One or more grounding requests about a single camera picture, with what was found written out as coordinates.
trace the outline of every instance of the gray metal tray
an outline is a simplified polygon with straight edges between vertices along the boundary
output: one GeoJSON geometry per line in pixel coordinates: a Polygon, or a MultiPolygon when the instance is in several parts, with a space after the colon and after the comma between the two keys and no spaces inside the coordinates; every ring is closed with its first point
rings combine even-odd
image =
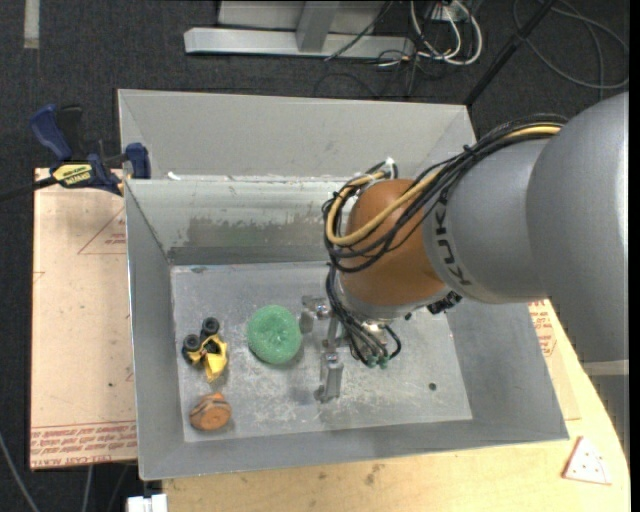
{"type": "Polygon", "coordinates": [[[251,314],[296,313],[321,294],[320,205],[333,182],[149,180],[126,188],[132,335],[143,479],[347,462],[566,436],[527,307],[463,302],[399,321],[403,352],[386,370],[343,354],[343,396],[319,384],[320,323],[284,368],[246,346],[251,314]],[[228,368],[212,385],[180,343],[221,320],[228,368]],[[188,423],[199,396],[233,408],[221,431],[188,423]]]}
{"type": "Polygon", "coordinates": [[[463,301],[448,315],[397,322],[400,356],[369,370],[343,354],[343,395],[327,404],[311,396],[324,325],[288,367],[247,351],[257,308],[297,313],[302,295],[322,294],[322,203],[387,156],[407,177],[473,143],[464,106],[132,90],[118,98],[123,149],[143,143],[154,178],[125,191],[143,479],[566,437],[524,305],[463,301]],[[230,350],[212,386],[179,354],[210,315],[230,350]],[[188,411],[217,390],[231,422],[194,431],[188,411]]]}

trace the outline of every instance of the yellow cable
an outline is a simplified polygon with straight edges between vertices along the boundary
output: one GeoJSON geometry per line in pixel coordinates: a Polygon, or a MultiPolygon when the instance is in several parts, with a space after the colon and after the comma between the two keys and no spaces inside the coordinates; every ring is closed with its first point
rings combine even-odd
{"type": "Polygon", "coordinates": [[[411,190],[408,190],[404,194],[402,194],[398,199],[396,199],[393,203],[387,206],[384,210],[382,210],[378,215],[376,215],[373,219],[367,222],[364,226],[362,226],[357,231],[353,233],[338,237],[331,231],[331,226],[333,226],[333,221],[336,217],[336,214],[342,203],[344,202],[344,196],[339,194],[333,205],[331,205],[331,209],[329,210],[329,214],[327,215],[327,225],[326,225],[326,234],[327,238],[332,244],[335,245],[351,245],[356,242],[359,242],[363,238],[367,237],[369,233],[371,233],[375,228],[377,228],[384,220],[394,212],[398,207],[418,195],[422,190],[424,190],[427,185],[429,185],[433,179],[438,175],[438,171],[433,171],[427,178],[421,181],[418,185],[413,187],[411,190]]]}
{"type": "MultiPolygon", "coordinates": [[[[516,130],[512,133],[509,133],[508,135],[503,136],[502,139],[510,139],[513,137],[520,137],[523,135],[533,135],[533,134],[552,136],[558,133],[559,131],[560,131],[559,126],[552,126],[552,125],[531,126],[528,128],[522,128],[520,130],[516,130]]],[[[393,213],[396,209],[398,209],[404,203],[406,203],[407,201],[415,197],[418,193],[422,192],[422,190],[424,190],[434,180],[434,178],[438,175],[438,173],[441,170],[442,168],[430,173],[418,185],[416,185],[412,189],[402,194],[398,199],[396,199],[393,203],[387,206],[384,210],[382,210],[378,215],[376,215],[373,219],[371,219],[369,222],[367,222],[364,226],[362,226],[357,231],[354,231],[353,233],[350,233],[349,235],[345,235],[345,236],[336,236],[332,232],[331,227],[333,226],[333,223],[338,211],[342,208],[342,205],[346,200],[345,196],[343,195],[345,191],[341,192],[340,194],[338,194],[338,197],[336,197],[335,201],[331,205],[331,208],[329,209],[329,213],[327,215],[327,223],[326,223],[326,229],[325,229],[327,239],[332,244],[340,245],[340,246],[353,245],[363,240],[375,228],[377,228],[380,224],[382,224],[386,220],[386,218],[389,215],[391,215],[391,213],[393,213]]],[[[364,185],[382,176],[384,176],[383,172],[377,172],[372,175],[362,176],[361,178],[357,178],[352,182],[350,182],[350,185],[354,187],[364,185]]]]}

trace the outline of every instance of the blue clamp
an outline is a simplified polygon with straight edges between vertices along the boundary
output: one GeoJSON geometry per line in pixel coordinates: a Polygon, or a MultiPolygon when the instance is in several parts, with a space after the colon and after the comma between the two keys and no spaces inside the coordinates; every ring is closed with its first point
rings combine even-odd
{"type": "MultiPolygon", "coordinates": [[[[121,195],[122,180],[105,166],[96,153],[90,153],[82,162],[72,160],[74,152],[56,122],[55,105],[49,104],[38,110],[29,120],[29,127],[38,141],[55,154],[56,163],[49,169],[49,174],[60,185],[66,188],[91,187],[121,195]]],[[[123,155],[114,158],[131,162],[133,168],[131,177],[137,179],[151,177],[149,155],[142,144],[137,142],[129,144],[123,155]]]]}

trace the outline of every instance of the green ball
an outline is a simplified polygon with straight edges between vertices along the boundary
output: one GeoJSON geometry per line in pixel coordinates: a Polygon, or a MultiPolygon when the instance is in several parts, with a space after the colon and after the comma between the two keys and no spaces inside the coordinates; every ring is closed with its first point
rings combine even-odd
{"type": "Polygon", "coordinates": [[[282,306],[272,305],[256,311],[247,326],[249,349],[269,364],[283,364],[298,353],[302,334],[296,317],[282,306]]]}

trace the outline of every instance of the gray carpet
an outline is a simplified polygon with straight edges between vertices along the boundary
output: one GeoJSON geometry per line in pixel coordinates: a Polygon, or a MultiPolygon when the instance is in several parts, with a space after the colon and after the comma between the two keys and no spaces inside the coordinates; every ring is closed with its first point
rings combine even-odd
{"type": "MultiPolygon", "coordinates": [[[[629,4],[629,0],[572,0],[582,14],[627,41],[629,4]]],[[[46,103],[82,105],[85,138],[102,139],[107,154],[114,154],[119,148],[118,88],[461,103],[515,31],[512,5],[513,0],[482,2],[477,19],[485,48],[476,64],[453,70],[439,63],[426,64],[425,73],[416,73],[412,82],[410,71],[383,72],[351,60],[187,57],[183,33],[190,27],[212,25],[214,2],[41,0],[40,49],[25,50],[24,2],[3,0],[0,191],[28,184],[34,167],[52,163],[52,154],[37,143],[27,125],[30,115],[46,103]]],[[[537,6],[534,0],[521,0],[521,18],[528,19],[537,6]]],[[[408,2],[396,2],[377,30],[404,33],[407,9],[408,2]]],[[[628,61],[611,37],[599,36],[605,78],[619,81],[627,73],[628,61]]],[[[596,49],[580,22],[550,13],[531,39],[556,65],[583,80],[597,80],[596,49]]],[[[607,90],[604,97],[621,90],[607,90]]],[[[523,45],[475,102],[472,119],[477,135],[482,135],[499,123],[537,112],[572,117],[598,99],[598,91],[552,73],[523,45]]],[[[86,469],[31,473],[26,465],[32,224],[31,197],[0,203],[0,338],[5,349],[0,362],[0,431],[40,510],[80,510],[86,469]]],[[[624,393],[610,393],[607,403],[622,433],[625,421],[628,426],[624,393]]],[[[125,474],[119,494],[142,492],[135,473],[131,469],[125,474]]],[[[121,474],[118,465],[96,467],[89,510],[106,509],[121,474]]],[[[120,499],[115,502],[114,510],[119,510],[120,499]]],[[[2,458],[0,503],[3,510],[30,510],[2,458]]]]}

